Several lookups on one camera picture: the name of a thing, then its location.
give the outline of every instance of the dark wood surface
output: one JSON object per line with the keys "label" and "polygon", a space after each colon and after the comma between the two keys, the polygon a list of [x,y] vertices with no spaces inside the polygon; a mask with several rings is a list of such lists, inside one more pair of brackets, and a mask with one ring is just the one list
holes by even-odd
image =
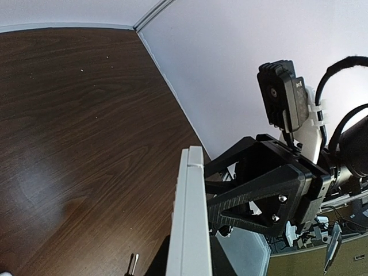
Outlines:
{"label": "dark wood surface", "polygon": [[199,145],[135,32],[0,34],[0,270],[143,275]]}

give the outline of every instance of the silver metal part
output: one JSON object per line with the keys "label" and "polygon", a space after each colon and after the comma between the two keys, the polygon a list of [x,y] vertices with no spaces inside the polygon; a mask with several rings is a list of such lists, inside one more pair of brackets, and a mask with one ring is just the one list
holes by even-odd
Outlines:
{"label": "silver metal part", "polygon": [[138,259],[139,259],[139,254],[136,254],[135,257],[134,257],[134,265],[133,265],[132,275],[134,275],[134,272],[136,271],[136,266],[137,266]]}
{"label": "silver metal part", "polygon": [[341,227],[339,224],[336,223],[333,226],[331,241],[327,247],[324,274],[327,273],[328,268],[331,266],[332,261],[334,260],[334,256],[336,256],[336,254],[339,251],[339,248],[342,243],[341,233],[342,233]]}
{"label": "silver metal part", "polygon": [[326,206],[338,207],[338,206],[344,205],[346,203],[349,203],[351,201],[358,200],[360,198],[365,198],[365,197],[368,197],[368,190],[365,190],[361,194],[358,194],[356,196],[354,195],[354,196],[351,197],[348,194],[346,194],[346,195],[338,197],[334,200],[329,200],[329,201],[326,201],[326,202],[322,202],[321,212],[325,211],[323,209],[325,209]]}
{"label": "silver metal part", "polygon": [[329,244],[330,243],[330,241],[331,241],[331,236],[328,234],[328,232],[327,231],[325,231],[325,232],[322,232],[321,233],[321,241],[323,242],[323,243],[327,243],[327,244]]}
{"label": "silver metal part", "polygon": [[278,196],[278,200],[280,200],[280,202],[285,202],[285,201],[287,201],[287,200],[288,200],[288,198],[287,198],[285,195],[280,194],[280,195]]}
{"label": "silver metal part", "polygon": [[274,222],[276,222],[276,221],[279,221],[279,220],[280,220],[280,218],[279,218],[278,216],[276,216],[276,214],[273,214],[273,215],[272,215],[272,220],[273,220]]}

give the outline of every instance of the metal rod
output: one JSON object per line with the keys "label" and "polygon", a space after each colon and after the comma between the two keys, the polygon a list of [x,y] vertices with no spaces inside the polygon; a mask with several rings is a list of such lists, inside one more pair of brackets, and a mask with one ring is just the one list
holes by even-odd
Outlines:
{"label": "metal rod", "polygon": [[132,275],[134,275],[134,272],[136,270],[136,265],[137,265],[137,262],[138,262],[138,258],[139,258],[139,254],[136,254],[136,256],[134,258],[134,265],[133,265]]}
{"label": "metal rod", "polygon": [[350,197],[348,194],[346,194],[346,195],[338,197],[334,200],[329,200],[329,201],[323,202],[321,204],[321,209],[325,209],[326,206],[337,207],[337,206],[349,203],[350,201],[358,200],[360,198],[367,197],[367,196],[368,196],[368,190],[363,191],[361,194],[357,194],[356,196],[354,195],[352,197]]}

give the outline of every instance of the cable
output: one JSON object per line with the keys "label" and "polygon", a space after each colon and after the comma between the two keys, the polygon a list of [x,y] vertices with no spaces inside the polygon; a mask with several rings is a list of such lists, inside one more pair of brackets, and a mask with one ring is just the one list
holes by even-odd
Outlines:
{"label": "cable", "polygon": [[352,223],[352,224],[354,224],[354,225],[356,225],[356,226],[358,226],[358,227],[361,227],[361,228],[365,229],[365,231],[352,230],[352,229],[351,229],[351,228],[346,224],[346,226],[347,226],[347,228],[348,228],[349,230],[351,230],[351,231],[355,231],[355,232],[367,232],[367,231],[368,231],[368,226],[364,226],[364,225],[361,225],[361,224],[359,224],[359,223],[356,223],[356,222],[354,222],[354,221],[351,221],[351,220],[348,220],[348,219],[344,218],[344,217],[340,214],[340,212],[339,212],[335,207],[333,207],[333,206],[326,206],[326,208],[331,208],[331,209],[335,212],[335,215],[336,215],[336,217],[337,217],[339,220],[342,220],[342,221],[344,221],[345,223],[346,223],[346,222],[348,222],[348,223]]}
{"label": "cable", "polygon": [[352,229],[352,228],[350,228],[350,227],[349,227],[349,225],[348,225],[347,223],[345,223],[345,225],[346,225],[347,229],[349,229],[351,232],[358,232],[358,233],[360,233],[360,234],[364,234],[364,233],[366,233],[366,232],[367,232],[367,230],[365,230],[365,231],[360,231],[360,230],[357,230],[357,229]]}
{"label": "cable", "polygon": [[339,139],[347,122],[351,118],[353,118],[357,113],[366,108],[368,108],[368,103],[366,103],[365,105],[358,106],[357,108],[354,108],[352,111],[347,113],[345,117],[341,120],[341,122],[338,124],[328,145],[328,149],[332,155],[336,155],[336,149],[338,147]]}
{"label": "cable", "polygon": [[327,221],[326,223],[320,223],[319,226],[325,227],[327,225],[327,228],[329,228],[329,227],[333,227],[336,223],[338,224],[339,222],[337,220]]}
{"label": "cable", "polygon": [[[318,84],[317,91],[316,91],[316,98],[315,98],[315,104],[316,106],[321,105],[321,95],[323,88],[327,81],[332,77],[333,75],[337,74],[343,69],[351,68],[354,66],[364,66],[368,67],[368,57],[365,56],[348,56],[335,64],[331,65],[327,68],[326,73],[323,75],[320,83]],[[318,120],[323,120],[323,114],[322,111],[317,112]],[[321,143],[321,150],[326,146],[327,144],[327,131],[326,127],[323,125],[320,127],[321,134],[322,134],[322,143]]]}
{"label": "cable", "polygon": [[280,237],[271,237],[271,236],[264,236],[266,238],[266,241],[270,247],[270,249],[272,250],[273,253],[279,253],[279,251],[277,250],[277,246],[276,244],[284,242],[283,238]]}

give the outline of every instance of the bolt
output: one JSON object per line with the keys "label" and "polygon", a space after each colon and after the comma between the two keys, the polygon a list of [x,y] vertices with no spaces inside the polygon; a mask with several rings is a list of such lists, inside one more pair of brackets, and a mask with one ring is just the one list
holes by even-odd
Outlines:
{"label": "bolt", "polygon": [[283,194],[280,194],[279,196],[278,196],[278,200],[280,200],[280,202],[285,202],[285,201],[287,201],[288,200],[288,198],[285,196],[285,195],[283,195]]}
{"label": "bolt", "polygon": [[274,222],[277,222],[277,221],[279,221],[279,220],[280,220],[280,218],[279,218],[278,216],[276,216],[275,214],[273,214],[273,215],[272,215],[272,220],[273,220]]}
{"label": "bolt", "polygon": [[276,98],[277,97],[277,91],[274,88],[271,88],[271,95],[272,97]]}

